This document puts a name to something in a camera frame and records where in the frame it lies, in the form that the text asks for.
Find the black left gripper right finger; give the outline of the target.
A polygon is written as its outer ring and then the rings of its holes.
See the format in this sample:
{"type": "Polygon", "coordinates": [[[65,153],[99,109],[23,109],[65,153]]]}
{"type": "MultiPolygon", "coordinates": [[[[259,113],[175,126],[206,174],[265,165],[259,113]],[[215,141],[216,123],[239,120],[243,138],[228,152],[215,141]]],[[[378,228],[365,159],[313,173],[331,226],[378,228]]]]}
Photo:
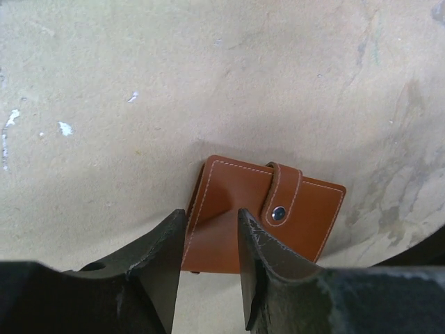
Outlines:
{"type": "Polygon", "coordinates": [[[238,212],[251,333],[443,333],[444,230],[368,268],[323,268],[238,212]]]}

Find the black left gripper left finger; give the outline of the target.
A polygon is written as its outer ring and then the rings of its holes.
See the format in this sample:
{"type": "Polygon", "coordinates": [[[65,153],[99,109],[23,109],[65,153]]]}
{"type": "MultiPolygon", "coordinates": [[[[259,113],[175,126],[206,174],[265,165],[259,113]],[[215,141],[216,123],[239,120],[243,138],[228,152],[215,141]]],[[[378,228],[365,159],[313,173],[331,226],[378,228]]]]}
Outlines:
{"type": "Polygon", "coordinates": [[[170,333],[186,234],[174,210],[78,271],[1,263],[2,333],[170,333]]]}

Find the brown leather card holder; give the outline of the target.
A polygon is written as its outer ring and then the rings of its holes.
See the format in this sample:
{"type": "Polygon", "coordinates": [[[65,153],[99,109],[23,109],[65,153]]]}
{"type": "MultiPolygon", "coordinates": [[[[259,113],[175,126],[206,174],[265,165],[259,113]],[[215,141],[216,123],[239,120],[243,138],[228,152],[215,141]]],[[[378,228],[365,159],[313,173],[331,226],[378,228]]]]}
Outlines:
{"type": "Polygon", "coordinates": [[[187,209],[181,268],[239,273],[240,209],[285,246],[316,262],[345,195],[344,186],[305,177],[296,168],[212,155],[202,166],[187,209]]]}

